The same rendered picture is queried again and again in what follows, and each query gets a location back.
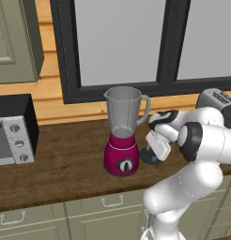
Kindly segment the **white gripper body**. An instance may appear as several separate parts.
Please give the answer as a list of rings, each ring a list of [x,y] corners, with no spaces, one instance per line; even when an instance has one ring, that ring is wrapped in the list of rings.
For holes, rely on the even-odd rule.
[[[165,140],[158,139],[153,131],[150,131],[146,135],[146,140],[157,159],[165,161],[171,152],[169,143]]]

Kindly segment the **dark grey blender lid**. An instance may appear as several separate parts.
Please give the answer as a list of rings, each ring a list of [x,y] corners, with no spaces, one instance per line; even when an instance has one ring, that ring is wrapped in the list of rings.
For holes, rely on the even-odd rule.
[[[155,165],[161,162],[154,154],[149,144],[140,151],[140,159],[143,160],[144,163],[150,165]]]

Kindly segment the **magenta blender with grey jar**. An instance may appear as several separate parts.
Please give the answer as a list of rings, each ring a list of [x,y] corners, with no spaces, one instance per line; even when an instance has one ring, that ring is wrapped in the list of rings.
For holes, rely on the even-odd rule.
[[[150,111],[150,98],[138,89],[118,86],[108,89],[107,103],[110,136],[104,149],[104,169],[116,176],[129,176],[139,167],[139,148],[135,129]]]

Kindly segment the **olive green cupboard door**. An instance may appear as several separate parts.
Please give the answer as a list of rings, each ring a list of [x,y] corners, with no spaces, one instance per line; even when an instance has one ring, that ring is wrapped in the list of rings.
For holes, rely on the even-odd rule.
[[[140,240],[142,207],[69,218],[71,240]]]
[[[0,234],[0,240],[70,240],[69,235],[56,227],[25,232],[8,231]]]
[[[190,205],[178,224],[178,229],[186,240],[203,240],[224,193],[224,190],[214,192]]]

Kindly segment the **olive green drawer front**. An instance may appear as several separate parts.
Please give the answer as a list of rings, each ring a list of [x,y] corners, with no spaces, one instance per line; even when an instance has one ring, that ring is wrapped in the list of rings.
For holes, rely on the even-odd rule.
[[[111,195],[104,195],[104,196],[92,197],[87,199],[69,201],[69,202],[65,202],[65,207],[66,207],[67,215],[69,217],[104,212],[104,211],[114,210],[118,208],[125,208],[125,207],[141,204],[143,192],[144,191],[142,189],[138,189],[138,190],[121,192],[121,193],[116,193]],[[123,195],[124,197],[123,205],[120,205],[118,207],[105,208],[101,204],[101,198],[107,198],[109,199],[109,201],[116,202],[117,197],[119,195]]]
[[[1,212],[0,216],[3,214],[18,216],[22,211],[25,211],[27,213],[27,217],[23,223],[8,226],[2,226],[0,223],[0,230],[4,230],[5,228],[21,227],[31,224],[54,221],[66,216],[64,204],[61,202]]]

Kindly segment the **olive green drawer stack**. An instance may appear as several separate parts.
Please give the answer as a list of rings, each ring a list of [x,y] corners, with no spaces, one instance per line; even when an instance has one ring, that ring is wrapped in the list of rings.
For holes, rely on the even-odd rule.
[[[222,203],[208,229],[206,240],[214,240],[231,235],[231,180]]]

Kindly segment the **black framed window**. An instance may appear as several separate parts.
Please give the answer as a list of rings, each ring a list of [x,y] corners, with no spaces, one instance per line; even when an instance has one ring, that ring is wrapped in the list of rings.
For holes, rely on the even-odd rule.
[[[66,104],[103,100],[110,83],[83,86],[79,56],[77,14],[73,0],[50,0],[54,38],[63,100]],[[159,66],[151,82],[133,82],[132,87],[150,97],[199,93],[210,87],[231,91],[231,76],[187,79],[177,78],[191,0],[165,0]]]

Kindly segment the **black and silver toaster oven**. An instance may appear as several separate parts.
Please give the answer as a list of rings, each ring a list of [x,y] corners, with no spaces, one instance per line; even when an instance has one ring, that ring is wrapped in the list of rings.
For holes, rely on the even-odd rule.
[[[38,139],[31,95],[0,96],[0,166],[33,162]]]

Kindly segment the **olive green wall cupboard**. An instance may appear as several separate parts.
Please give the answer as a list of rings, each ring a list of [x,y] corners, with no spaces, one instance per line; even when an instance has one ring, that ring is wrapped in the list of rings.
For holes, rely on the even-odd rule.
[[[36,82],[43,61],[35,0],[0,0],[0,84]]]

